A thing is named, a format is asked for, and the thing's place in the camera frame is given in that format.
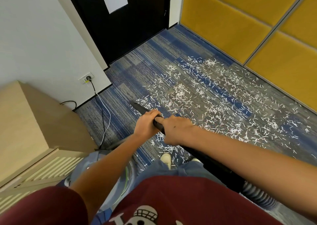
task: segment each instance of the forearm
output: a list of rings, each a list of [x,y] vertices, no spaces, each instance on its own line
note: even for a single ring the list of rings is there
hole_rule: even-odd
[[[133,153],[146,139],[131,135],[124,143],[87,169],[70,189],[83,198],[89,222],[116,184]]]
[[[183,136],[185,146],[216,159],[299,213],[316,216],[316,167],[196,126]]]

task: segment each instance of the power outlet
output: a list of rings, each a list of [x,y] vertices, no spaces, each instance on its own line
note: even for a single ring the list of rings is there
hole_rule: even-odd
[[[81,84],[85,84],[85,83],[87,83],[87,79],[86,79],[86,77],[87,76],[91,76],[91,79],[93,79],[94,78],[94,76],[91,74],[91,72],[90,73],[87,73],[86,75],[84,75],[83,77],[81,77],[80,79],[78,79],[78,81],[80,81],[80,83]]]

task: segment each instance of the white cable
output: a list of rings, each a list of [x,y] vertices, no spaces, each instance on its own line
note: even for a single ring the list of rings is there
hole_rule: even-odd
[[[99,96],[98,93],[97,93],[97,96],[98,96],[99,100],[101,101],[102,105],[103,105],[103,106],[107,109],[107,111],[109,112],[108,108],[107,108],[107,107],[105,106],[105,104],[102,102],[102,99],[101,99],[101,97]],[[109,112],[109,115],[110,115],[109,124],[108,124],[108,127],[105,129],[105,132],[103,133],[103,136],[102,136],[101,143],[100,143],[99,147],[101,147],[102,142],[103,142],[103,139],[105,138],[106,131],[107,131],[107,129],[108,129],[109,126],[110,126],[110,121],[111,121],[111,113],[110,113],[110,112]]]

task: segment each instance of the gray carpet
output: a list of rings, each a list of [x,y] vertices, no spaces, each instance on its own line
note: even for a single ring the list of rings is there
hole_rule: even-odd
[[[131,51],[106,74],[113,86],[101,93],[111,113],[105,144],[133,132],[139,114],[129,105],[132,99],[165,117],[185,116],[207,130],[317,165],[317,116],[180,25]],[[96,100],[76,112],[99,144],[103,127]],[[157,135],[135,153],[138,171],[166,151],[174,167],[189,158]],[[285,224],[310,223],[284,206],[272,215]]]

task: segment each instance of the shirt sleeve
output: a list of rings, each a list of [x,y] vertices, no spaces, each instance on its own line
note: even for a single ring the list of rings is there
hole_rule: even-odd
[[[47,187],[16,203],[0,216],[1,225],[88,225],[81,196],[66,187]]]

